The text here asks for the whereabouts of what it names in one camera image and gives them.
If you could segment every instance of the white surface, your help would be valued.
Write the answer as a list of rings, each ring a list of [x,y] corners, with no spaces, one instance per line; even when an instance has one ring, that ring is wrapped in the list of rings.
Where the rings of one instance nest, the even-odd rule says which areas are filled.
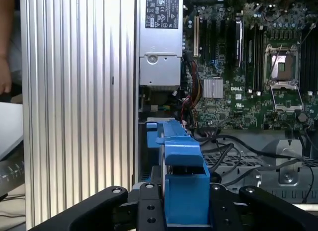
[[[16,189],[12,190],[8,197],[14,197],[16,195],[24,195],[25,187],[21,185]],[[19,197],[18,200],[9,200],[0,202],[0,215],[8,215],[8,216],[17,216],[17,215],[25,215],[25,200],[22,200]],[[25,217],[18,218],[7,218],[0,216],[0,231],[7,230],[11,227],[14,227],[18,224],[21,224],[25,221]]]
[[[22,104],[0,102],[0,160],[22,140]]]

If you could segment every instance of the aluminum side panel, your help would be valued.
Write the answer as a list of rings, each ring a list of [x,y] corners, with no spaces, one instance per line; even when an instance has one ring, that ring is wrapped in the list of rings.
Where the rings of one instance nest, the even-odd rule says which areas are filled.
[[[21,0],[26,221],[132,186],[135,0]]]

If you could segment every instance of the regulatory label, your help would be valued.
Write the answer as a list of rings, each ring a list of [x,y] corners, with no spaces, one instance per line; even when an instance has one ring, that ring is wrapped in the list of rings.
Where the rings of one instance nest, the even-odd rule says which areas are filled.
[[[178,29],[179,0],[146,0],[146,28]]]

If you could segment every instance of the black cable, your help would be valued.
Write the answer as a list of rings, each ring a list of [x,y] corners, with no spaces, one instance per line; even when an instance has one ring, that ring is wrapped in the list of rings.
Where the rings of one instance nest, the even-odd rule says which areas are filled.
[[[308,142],[310,143],[310,145],[318,152],[318,148],[316,147],[316,145],[312,142],[312,140],[310,139],[308,133],[307,133],[308,128],[305,128],[305,136],[308,140]]]
[[[17,216],[0,215],[0,217],[6,217],[6,218],[20,218],[20,217],[25,217],[25,215],[17,215]]]
[[[310,172],[312,173],[312,182],[311,182],[311,184],[310,184],[310,187],[309,187],[309,190],[308,190],[306,196],[304,197],[304,199],[303,199],[303,201],[302,201],[303,204],[306,204],[306,203],[307,203],[307,199],[308,199],[308,197],[309,197],[309,194],[311,193],[311,191],[312,191],[312,189],[313,189],[313,186],[314,186],[315,175],[314,175],[314,171],[313,171],[313,169],[310,167],[310,165],[306,164],[305,161],[304,161],[304,163],[305,163],[305,166],[308,167],[309,170],[310,170]]]
[[[234,147],[233,143],[229,143],[225,146],[228,146],[227,149],[222,153],[222,155],[220,156],[220,158],[218,159],[218,161],[211,167],[209,168],[209,172],[210,174],[212,174],[222,163],[222,161],[224,160],[224,158],[227,156],[227,154],[229,153],[230,150],[232,150],[232,148]]]
[[[231,135],[227,135],[227,134],[218,134],[218,135],[214,136],[214,138],[215,139],[219,139],[219,138],[231,139],[231,140],[236,141],[237,143],[241,144],[242,146],[244,146],[245,148],[247,148],[248,150],[250,150],[251,152],[253,152],[253,153],[257,154],[257,155],[267,156],[267,157],[271,157],[271,158],[297,158],[297,157],[290,156],[290,155],[279,155],[279,154],[271,154],[271,153],[258,151],[256,149],[250,147],[249,145],[247,145],[241,139],[238,139],[237,137],[234,137],[234,136],[231,136]]]
[[[266,170],[279,170],[285,166],[288,165],[293,165],[295,163],[299,162],[299,160],[293,159],[293,160],[289,160],[281,165],[277,165],[277,166],[260,166],[260,167],[254,167],[250,170],[248,170],[247,172],[245,172],[243,175],[239,176],[238,178],[236,178],[235,180],[225,183],[223,184],[224,186],[230,186],[230,185],[234,185],[236,183],[238,183],[240,180],[242,180],[243,178],[247,177],[248,175],[250,175],[254,170],[258,170],[258,171],[266,171]]]
[[[223,174],[221,174],[221,176],[226,176],[230,173],[232,173],[240,164],[240,162],[242,161],[242,154],[240,153],[240,151],[234,146],[233,149],[237,152],[238,154],[238,161],[235,163],[235,165],[228,171],[224,172]]]

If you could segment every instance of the red wire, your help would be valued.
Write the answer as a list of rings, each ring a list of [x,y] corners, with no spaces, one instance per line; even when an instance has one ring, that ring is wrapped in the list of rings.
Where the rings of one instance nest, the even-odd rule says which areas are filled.
[[[182,106],[181,106],[181,122],[182,122],[182,120],[183,120],[183,109],[184,109],[184,105],[185,105],[185,103],[186,103],[186,101],[187,101],[188,99],[190,99],[190,96],[189,96],[189,95],[186,96],[186,98],[185,98],[185,100],[184,100],[184,102],[182,103]]]

